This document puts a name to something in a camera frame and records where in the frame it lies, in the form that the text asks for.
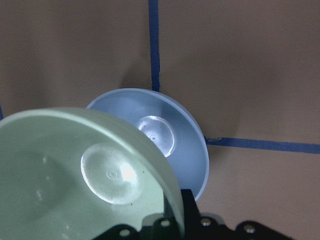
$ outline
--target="circular base indentation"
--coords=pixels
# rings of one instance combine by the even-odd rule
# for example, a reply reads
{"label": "circular base indentation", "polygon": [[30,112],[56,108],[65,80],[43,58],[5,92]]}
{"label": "circular base indentation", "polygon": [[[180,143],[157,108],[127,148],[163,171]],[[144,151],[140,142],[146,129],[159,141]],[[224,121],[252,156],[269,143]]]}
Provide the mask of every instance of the circular base indentation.
{"label": "circular base indentation", "polygon": [[106,143],[93,145],[83,153],[81,172],[90,190],[111,204],[132,203],[142,192],[143,181],[136,166]]}
{"label": "circular base indentation", "polygon": [[142,131],[160,149],[165,157],[175,148],[175,135],[168,121],[159,116],[145,116],[136,127]]}

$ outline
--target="plastic bowl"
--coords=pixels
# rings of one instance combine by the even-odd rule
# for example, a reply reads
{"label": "plastic bowl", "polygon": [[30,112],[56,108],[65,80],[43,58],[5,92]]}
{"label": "plastic bowl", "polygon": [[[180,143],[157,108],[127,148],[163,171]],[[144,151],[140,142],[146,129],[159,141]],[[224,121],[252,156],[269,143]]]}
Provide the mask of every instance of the plastic bowl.
{"label": "plastic bowl", "polygon": [[208,149],[199,125],[181,104],[156,91],[122,88],[97,97],[87,108],[112,114],[142,131],[166,157],[180,188],[191,189],[199,199],[208,181]]}
{"label": "plastic bowl", "polygon": [[53,108],[0,121],[0,239],[89,240],[117,224],[139,230],[164,212],[184,234],[179,184],[145,135],[99,111]]}

